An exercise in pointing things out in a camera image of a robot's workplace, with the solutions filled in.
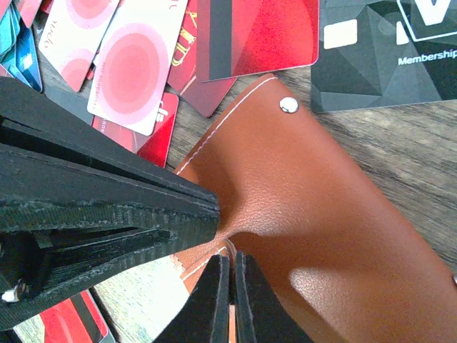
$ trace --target card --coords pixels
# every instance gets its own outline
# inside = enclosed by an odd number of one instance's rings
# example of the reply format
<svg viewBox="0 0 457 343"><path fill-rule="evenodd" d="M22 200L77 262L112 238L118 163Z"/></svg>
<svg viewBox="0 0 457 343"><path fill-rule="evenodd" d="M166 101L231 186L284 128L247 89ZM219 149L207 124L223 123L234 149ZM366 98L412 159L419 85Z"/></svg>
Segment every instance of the card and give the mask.
<svg viewBox="0 0 457 343"><path fill-rule="evenodd" d="M33 89L43 91L41 74L36 56L34 34L30 28L21 25L16 42L16 67Z"/></svg>
<svg viewBox="0 0 457 343"><path fill-rule="evenodd" d="M323 1L320 45L315 112L457 99L457 1Z"/></svg>
<svg viewBox="0 0 457 343"><path fill-rule="evenodd" d="M0 18L0 61L16 43L15 15L12 6L8 6Z"/></svg>
<svg viewBox="0 0 457 343"><path fill-rule="evenodd" d="M30 28L40 8L41 0L14 0L14 3L21 14L22 21Z"/></svg>
<svg viewBox="0 0 457 343"><path fill-rule="evenodd" d="M6 9L10 3L11 0L0 0L0 19L5 15Z"/></svg>
<svg viewBox="0 0 457 343"><path fill-rule="evenodd" d="M6 69L4 66L0 64L0 76L5 76L5 77L13 77Z"/></svg>
<svg viewBox="0 0 457 343"><path fill-rule="evenodd" d="M43 11L44 13L49 14L53 3L54 3L54 0L43 0L41 2L40 11Z"/></svg>
<svg viewBox="0 0 457 343"><path fill-rule="evenodd" d="M79 91L119 0L56 1L49 12L39 50Z"/></svg>
<svg viewBox="0 0 457 343"><path fill-rule="evenodd" d="M187 0L123 2L100 46L89 112L152 134L186 5Z"/></svg>
<svg viewBox="0 0 457 343"><path fill-rule="evenodd" d="M40 313L44 343L116 343L89 290Z"/></svg>
<svg viewBox="0 0 457 343"><path fill-rule="evenodd" d="M87 100L80 98L75 93L68 93L49 85L44 88L44 95L80 120L92 125L94 115L87 112Z"/></svg>
<svg viewBox="0 0 457 343"><path fill-rule="evenodd" d="M167 82L202 116L208 118L233 86L236 78L206 83L197 80L197 3L198 0L189 0L187 3Z"/></svg>
<svg viewBox="0 0 457 343"><path fill-rule="evenodd" d="M177 95L164 93L157 124L151 136L144 136L97 116L94 117L92 127L125 149L164 168L178 111L178 102Z"/></svg>
<svg viewBox="0 0 457 343"><path fill-rule="evenodd" d="M197 79L314 63L318 0L199 0Z"/></svg>

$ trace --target brown leather wallet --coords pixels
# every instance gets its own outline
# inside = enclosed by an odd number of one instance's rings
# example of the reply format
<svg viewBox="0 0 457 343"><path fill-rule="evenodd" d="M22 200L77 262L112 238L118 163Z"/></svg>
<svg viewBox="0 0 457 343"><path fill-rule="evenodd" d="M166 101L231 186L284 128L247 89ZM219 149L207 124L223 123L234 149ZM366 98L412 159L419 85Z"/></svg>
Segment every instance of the brown leather wallet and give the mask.
<svg viewBox="0 0 457 343"><path fill-rule="evenodd" d="M216 238L252 254L315 342L457 342L450 269L302 104L268 74L218 118L176 173L215 192Z"/></svg>

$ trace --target card chip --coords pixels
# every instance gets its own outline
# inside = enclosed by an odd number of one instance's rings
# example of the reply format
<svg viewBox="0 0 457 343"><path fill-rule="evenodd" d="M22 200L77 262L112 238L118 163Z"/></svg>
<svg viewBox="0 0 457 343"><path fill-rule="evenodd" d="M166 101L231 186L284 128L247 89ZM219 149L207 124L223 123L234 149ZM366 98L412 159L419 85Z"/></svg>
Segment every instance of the card chip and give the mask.
<svg viewBox="0 0 457 343"><path fill-rule="evenodd" d="M357 19L342 21L323 28L323 48L334 49L357 43Z"/></svg>

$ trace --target wooden table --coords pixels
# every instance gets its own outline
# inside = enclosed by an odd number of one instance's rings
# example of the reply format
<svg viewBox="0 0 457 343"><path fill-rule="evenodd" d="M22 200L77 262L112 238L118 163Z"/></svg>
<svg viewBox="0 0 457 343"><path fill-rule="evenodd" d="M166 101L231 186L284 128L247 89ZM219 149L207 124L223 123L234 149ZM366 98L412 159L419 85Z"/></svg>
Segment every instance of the wooden table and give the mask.
<svg viewBox="0 0 457 343"><path fill-rule="evenodd" d="M72 91L44 58L40 60L45 84ZM280 71L276 75L304 104L309 104L310 68ZM167 169L173 170L179 164L221 111L256 77L239 78L210 119L181 101ZM87 82L77 95L87 99L90 87L91 83ZM456 118L457 101L318 116L454 273L457 273ZM164 258L133 268L96 287L120 342L150 342L160 333L186 301L187 293L176 280L179 271L171 273L170 261ZM18 330L21 337L28 342L42 342L42 328L37 334L31 331L32 324L39 327L37 320L21 325Z"/></svg>

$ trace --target pink card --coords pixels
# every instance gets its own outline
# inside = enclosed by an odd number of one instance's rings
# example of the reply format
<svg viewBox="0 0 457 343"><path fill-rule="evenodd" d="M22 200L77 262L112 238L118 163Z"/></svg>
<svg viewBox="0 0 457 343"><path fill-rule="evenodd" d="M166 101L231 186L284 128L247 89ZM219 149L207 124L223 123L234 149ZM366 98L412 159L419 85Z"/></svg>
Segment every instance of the pink card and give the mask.
<svg viewBox="0 0 457 343"><path fill-rule="evenodd" d="M124 0L100 46L90 113L152 134L186 5Z"/></svg>
<svg viewBox="0 0 457 343"><path fill-rule="evenodd" d="M119 0L55 1L44 27L39 50L79 91Z"/></svg>
<svg viewBox="0 0 457 343"><path fill-rule="evenodd" d="M0 0L0 20L5 15L6 9L8 8L11 0Z"/></svg>
<svg viewBox="0 0 457 343"><path fill-rule="evenodd" d="M1 64L0 64L0 76L13 77Z"/></svg>
<svg viewBox="0 0 457 343"><path fill-rule="evenodd" d="M41 0L14 0L14 4L21 14L22 21L30 28L40 8Z"/></svg>

